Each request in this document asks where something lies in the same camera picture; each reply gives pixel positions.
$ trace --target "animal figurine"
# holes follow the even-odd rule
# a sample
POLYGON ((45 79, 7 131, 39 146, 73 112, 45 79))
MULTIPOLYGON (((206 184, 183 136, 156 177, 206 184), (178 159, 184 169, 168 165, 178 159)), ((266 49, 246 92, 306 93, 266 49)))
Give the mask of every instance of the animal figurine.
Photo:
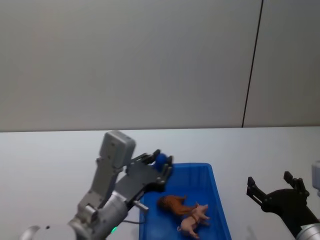
POLYGON ((206 216, 205 213, 208 209, 208 204, 199 205, 196 203, 196 208, 193 209, 188 217, 182 220, 181 226, 178 226, 176 229, 182 232, 186 236, 191 236, 195 239, 199 239, 199 235, 195 233, 195 228, 199 224, 209 226, 210 224, 206 220, 210 217, 206 216))
POLYGON ((173 212, 177 216, 183 216, 189 214, 196 206, 184 206, 183 203, 187 196, 174 196, 168 195, 160 197, 157 201, 157 205, 167 211, 173 212))

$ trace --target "blue ball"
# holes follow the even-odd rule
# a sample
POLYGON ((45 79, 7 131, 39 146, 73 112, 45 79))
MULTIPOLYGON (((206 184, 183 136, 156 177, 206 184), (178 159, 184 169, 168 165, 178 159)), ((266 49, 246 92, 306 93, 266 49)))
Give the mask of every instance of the blue ball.
POLYGON ((154 168, 158 171, 161 172, 163 165, 166 164, 167 162, 167 156, 163 153, 158 154, 155 158, 155 163, 154 163, 154 168))

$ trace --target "pink toy pig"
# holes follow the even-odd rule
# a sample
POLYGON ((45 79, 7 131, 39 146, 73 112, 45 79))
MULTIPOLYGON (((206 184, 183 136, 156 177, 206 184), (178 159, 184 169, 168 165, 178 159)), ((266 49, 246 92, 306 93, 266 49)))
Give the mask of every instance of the pink toy pig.
POLYGON ((199 225, 209 225, 205 220, 210 219, 205 213, 208 209, 207 205, 199 205, 196 203, 196 208, 193 209, 188 217, 182 220, 181 227, 177 227, 177 230, 186 236, 190 235, 195 239, 199 239, 199 235, 194 232, 194 229, 199 225))

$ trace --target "white tabletop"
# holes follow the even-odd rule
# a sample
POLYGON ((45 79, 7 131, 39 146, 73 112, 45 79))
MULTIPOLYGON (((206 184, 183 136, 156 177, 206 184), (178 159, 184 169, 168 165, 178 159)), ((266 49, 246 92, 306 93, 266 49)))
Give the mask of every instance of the white tabletop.
MULTIPOLYGON (((16 240, 31 225, 70 220, 89 189, 105 131, 0 133, 0 239, 16 240)), ((320 156, 320 127, 126 130, 135 155, 161 149, 176 163, 210 163, 234 240, 291 240, 282 220, 246 195, 247 179, 269 193, 288 188, 285 171, 301 177, 308 206, 320 216, 311 164, 320 156)), ((138 220, 132 209, 128 219, 138 220)), ((137 240, 139 226, 122 223, 108 239, 137 240)))

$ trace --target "blue plastic tray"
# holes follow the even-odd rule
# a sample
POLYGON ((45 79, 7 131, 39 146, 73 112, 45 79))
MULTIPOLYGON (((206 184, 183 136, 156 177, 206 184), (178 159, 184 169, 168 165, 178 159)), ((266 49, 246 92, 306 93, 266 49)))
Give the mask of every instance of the blue plastic tray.
MULTIPOLYGON (((140 225, 139 240, 190 240, 177 231, 181 219, 157 207, 161 196, 187 196, 184 205, 208 204, 206 215, 210 226, 200 225, 195 232, 200 240, 231 240, 212 168, 207 163, 177 163, 162 193, 149 192, 140 200, 149 207, 145 223, 140 225)), ((140 212, 140 221, 144 215, 140 212)))

